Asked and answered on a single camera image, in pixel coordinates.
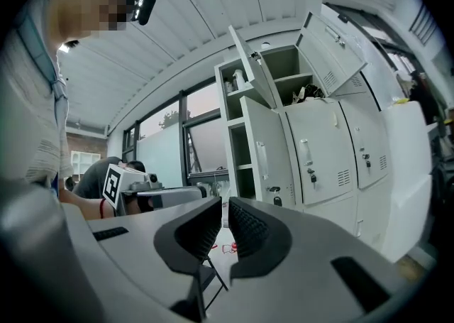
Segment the dark t-shirt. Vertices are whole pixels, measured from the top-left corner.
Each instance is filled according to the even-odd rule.
[[[95,162],[95,164],[85,172],[82,180],[77,183],[73,192],[82,198],[102,198],[102,189],[104,181],[106,180],[109,164],[118,165],[119,162],[121,162],[121,159],[116,156],[111,156]]]

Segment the door handle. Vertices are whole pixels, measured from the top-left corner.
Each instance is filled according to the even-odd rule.
[[[362,226],[363,222],[364,222],[364,219],[360,219],[359,221],[356,221],[356,237],[361,236],[361,226]]]
[[[358,143],[358,146],[360,147],[360,151],[364,151],[364,141],[362,140],[361,129],[357,126],[355,127],[355,135],[356,135],[356,142]]]
[[[262,178],[266,180],[270,177],[268,174],[268,157],[267,157],[267,149],[263,142],[257,142],[257,154],[258,154],[258,163],[260,166],[260,170],[262,171]]]
[[[345,42],[341,40],[341,36],[337,34],[333,29],[331,29],[329,26],[326,26],[325,31],[333,37],[334,41],[337,44],[339,44],[342,48],[345,47]]]
[[[299,154],[305,166],[313,164],[311,149],[309,149],[309,142],[306,138],[299,141]]]

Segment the bottle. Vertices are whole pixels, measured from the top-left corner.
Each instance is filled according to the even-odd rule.
[[[243,78],[243,71],[242,70],[235,70],[233,76],[236,79],[236,86],[238,89],[244,89],[246,87],[246,82]]]

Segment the open cabinet door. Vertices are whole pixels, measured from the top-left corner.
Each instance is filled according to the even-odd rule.
[[[309,12],[295,46],[319,76],[326,96],[355,76],[366,62],[328,20]]]
[[[279,195],[283,207],[294,208],[293,174],[279,115],[247,97],[240,102],[257,200],[273,204],[275,195]],[[280,191],[274,194],[268,190],[272,187]]]
[[[276,108],[275,98],[272,96],[270,85],[265,76],[265,72],[262,69],[262,66],[259,62],[262,62],[263,59],[251,47],[246,43],[246,41],[240,37],[240,35],[233,29],[233,26],[228,27],[233,41],[235,42],[238,53],[240,54],[241,62],[246,71],[246,76],[248,77],[250,86],[254,87],[260,96],[270,105],[271,109]]]

